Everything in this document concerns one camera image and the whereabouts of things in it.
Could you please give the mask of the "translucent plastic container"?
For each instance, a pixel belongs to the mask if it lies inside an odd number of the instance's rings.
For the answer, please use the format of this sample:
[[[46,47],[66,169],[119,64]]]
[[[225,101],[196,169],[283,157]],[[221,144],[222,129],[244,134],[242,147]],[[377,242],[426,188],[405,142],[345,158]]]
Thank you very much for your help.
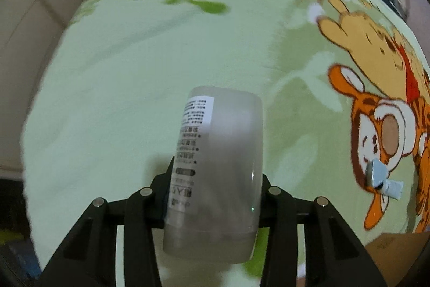
[[[262,197],[263,108],[253,93],[199,86],[176,145],[163,250],[239,264],[252,258]]]

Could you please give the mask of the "brown cardboard box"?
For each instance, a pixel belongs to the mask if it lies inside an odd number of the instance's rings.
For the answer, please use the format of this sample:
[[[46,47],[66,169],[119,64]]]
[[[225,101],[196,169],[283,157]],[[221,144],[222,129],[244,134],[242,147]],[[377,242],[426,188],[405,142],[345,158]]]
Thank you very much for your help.
[[[383,233],[365,248],[381,271],[387,286],[401,282],[429,242],[429,233]]]

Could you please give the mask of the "Winnie the Pooh blanket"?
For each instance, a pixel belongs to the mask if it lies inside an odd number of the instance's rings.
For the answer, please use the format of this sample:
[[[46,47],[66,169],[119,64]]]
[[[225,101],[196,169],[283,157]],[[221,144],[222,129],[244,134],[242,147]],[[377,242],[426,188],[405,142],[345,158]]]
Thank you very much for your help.
[[[199,86],[257,95],[262,181],[326,197],[365,247],[429,233],[429,65],[383,0],[86,0],[23,132],[25,193],[42,268],[97,197],[123,200],[173,167]],[[400,200],[367,186],[373,159]],[[161,286],[261,286],[269,230],[239,264],[171,256]]]

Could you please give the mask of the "white wardrobe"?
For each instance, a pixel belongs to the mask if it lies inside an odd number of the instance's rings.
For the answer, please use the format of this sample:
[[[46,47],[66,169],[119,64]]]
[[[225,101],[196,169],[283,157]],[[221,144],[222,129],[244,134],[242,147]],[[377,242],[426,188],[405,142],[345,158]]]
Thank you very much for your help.
[[[1,170],[21,173],[20,135],[44,69],[83,0],[1,0]]]

